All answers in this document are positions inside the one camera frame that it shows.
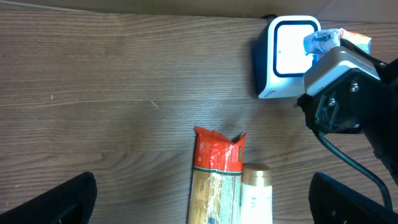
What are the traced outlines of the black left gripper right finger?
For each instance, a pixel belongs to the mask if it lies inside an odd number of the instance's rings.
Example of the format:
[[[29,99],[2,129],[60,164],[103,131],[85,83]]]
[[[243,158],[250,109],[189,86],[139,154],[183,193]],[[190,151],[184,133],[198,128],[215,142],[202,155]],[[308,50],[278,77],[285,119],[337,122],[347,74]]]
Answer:
[[[313,175],[308,200],[315,224],[397,224],[396,212],[321,172]]]

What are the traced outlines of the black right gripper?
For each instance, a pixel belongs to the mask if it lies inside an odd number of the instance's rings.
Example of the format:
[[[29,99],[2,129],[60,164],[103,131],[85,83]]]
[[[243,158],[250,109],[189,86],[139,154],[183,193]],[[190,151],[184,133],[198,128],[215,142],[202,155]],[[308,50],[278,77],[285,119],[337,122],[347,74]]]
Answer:
[[[304,93],[297,105],[311,130],[322,134],[364,133],[376,158],[397,180],[397,61],[386,63],[348,40],[341,43],[373,63],[380,80],[355,68],[315,96]]]

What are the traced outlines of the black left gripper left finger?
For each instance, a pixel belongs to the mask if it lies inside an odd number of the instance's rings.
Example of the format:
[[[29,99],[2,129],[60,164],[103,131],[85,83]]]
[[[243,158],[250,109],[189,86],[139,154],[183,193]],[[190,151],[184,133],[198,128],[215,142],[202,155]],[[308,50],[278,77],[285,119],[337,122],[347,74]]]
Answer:
[[[97,197],[96,180],[84,172],[1,214],[1,223],[87,224]]]

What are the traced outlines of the white tube gold cap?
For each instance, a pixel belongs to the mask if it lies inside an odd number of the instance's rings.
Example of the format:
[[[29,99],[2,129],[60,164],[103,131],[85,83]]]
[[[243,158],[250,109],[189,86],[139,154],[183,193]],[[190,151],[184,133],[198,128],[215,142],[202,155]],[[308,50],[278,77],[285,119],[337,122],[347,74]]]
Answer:
[[[265,164],[244,164],[240,224],[273,224],[272,172]]]

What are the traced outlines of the orange tissue packet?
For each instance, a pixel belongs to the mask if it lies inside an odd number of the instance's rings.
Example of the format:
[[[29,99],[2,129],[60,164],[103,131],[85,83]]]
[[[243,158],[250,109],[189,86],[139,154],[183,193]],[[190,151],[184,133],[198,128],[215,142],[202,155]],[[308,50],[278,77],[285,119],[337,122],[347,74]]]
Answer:
[[[371,38],[345,29],[327,29],[316,31],[303,39],[305,54],[325,54],[333,47],[343,44],[342,40],[348,40],[367,54],[371,52]]]

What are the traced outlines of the red spaghetti packet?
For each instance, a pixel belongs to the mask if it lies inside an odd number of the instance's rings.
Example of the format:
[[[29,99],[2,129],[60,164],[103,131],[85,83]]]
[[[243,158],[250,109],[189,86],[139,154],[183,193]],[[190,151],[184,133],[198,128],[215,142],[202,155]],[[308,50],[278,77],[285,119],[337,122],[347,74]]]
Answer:
[[[196,127],[188,224],[240,223],[246,134],[230,140]]]

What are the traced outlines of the white barcode scanner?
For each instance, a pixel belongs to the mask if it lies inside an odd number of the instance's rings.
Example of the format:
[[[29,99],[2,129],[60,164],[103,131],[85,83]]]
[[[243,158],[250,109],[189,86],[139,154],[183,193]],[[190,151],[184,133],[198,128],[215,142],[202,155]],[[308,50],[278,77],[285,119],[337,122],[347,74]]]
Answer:
[[[279,16],[259,34],[252,49],[253,72],[260,99],[304,94],[303,75],[316,62],[303,40],[321,30],[313,16]]]

